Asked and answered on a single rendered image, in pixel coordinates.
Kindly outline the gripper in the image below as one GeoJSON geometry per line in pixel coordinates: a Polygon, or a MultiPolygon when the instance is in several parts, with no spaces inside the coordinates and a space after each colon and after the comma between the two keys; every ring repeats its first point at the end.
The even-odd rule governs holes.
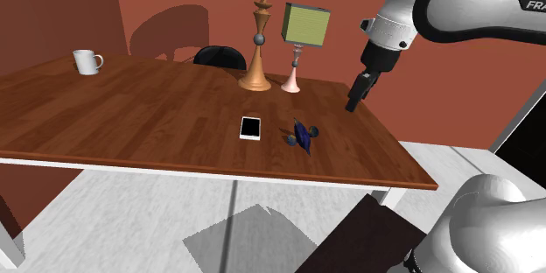
{"type": "Polygon", "coordinates": [[[393,51],[376,45],[369,40],[360,56],[360,62],[365,70],[356,77],[349,93],[346,110],[354,112],[359,102],[364,99],[369,90],[377,82],[383,72],[390,72],[401,55],[400,51],[393,51]]]}

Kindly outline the blue toy plane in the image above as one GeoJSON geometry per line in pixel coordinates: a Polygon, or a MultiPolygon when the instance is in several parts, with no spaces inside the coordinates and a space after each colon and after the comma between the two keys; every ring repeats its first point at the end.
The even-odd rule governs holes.
{"type": "Polygon", "coordinates": [[[294,119],[294,133],[287,136],[287,144],[294,146],[298,144],[304,151],[311,155],[312,139],[319,135],[316,126],[306,128],[297,118],[294,119]]]}

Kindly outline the small lamp with green shade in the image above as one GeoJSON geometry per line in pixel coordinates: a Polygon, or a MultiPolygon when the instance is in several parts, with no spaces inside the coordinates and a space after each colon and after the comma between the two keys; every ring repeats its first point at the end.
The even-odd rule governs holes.
{"type": "Polygon", "coordinates": [[[285,43],[294,45],[291,72],[281,89],[298,93],[297,69],[304,46],[322,47],[331,11],[298,3],[287,3],[283,15],[281,35],[285,43]]]}

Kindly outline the white phone with black screen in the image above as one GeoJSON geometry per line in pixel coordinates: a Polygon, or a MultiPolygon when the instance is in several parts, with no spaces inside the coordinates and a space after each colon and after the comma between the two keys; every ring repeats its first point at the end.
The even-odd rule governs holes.
{"type": "Polygon", "coordinates": [[[239,138],[259,141],[261,139],[261,119],[243,116],[241,118],[239,138]]]}

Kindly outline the black chair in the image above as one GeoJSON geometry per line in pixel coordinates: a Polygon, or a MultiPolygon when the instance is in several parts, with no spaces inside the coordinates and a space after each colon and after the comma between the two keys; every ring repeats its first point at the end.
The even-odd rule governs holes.
{"type": "Polygon", "coordinates": [[[194,64],[246,70],[246,60],[230,46],[209,45],[200,49],[193,58],[194,64]]]}

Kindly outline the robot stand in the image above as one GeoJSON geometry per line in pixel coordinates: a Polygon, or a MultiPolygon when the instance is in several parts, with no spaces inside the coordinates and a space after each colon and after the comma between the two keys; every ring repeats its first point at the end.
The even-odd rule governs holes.
{"type": "Polygon", "coordinates": [[[367,194],[295,273],[387,273],[425,236],[367,194]]]}

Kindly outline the wooden table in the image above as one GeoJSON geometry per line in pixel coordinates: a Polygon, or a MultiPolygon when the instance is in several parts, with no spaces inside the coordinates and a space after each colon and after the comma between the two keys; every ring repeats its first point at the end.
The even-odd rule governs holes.
{"type": "Polygon", "coordinates": [[[0,77],[0,163],[376,190],[386,207],[437,183],[342,83],[302,79],[297,94],[238,86],[213,66],[107,55],[98,74],[66,56],[0,77]],[[239,138],[243,116],[261,139],[239,138]],[[311,155],[287,144],[316,126],[311,155]]]}

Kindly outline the white mug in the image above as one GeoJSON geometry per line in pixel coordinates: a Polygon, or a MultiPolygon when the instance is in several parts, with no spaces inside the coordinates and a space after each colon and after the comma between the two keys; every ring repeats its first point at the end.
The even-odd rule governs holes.
{"type": "Polygon", "coordinates": [[[104,64],[104,58],[91,50],[74,50],[73,56],[79,74],[95,75],[104,64]]]}

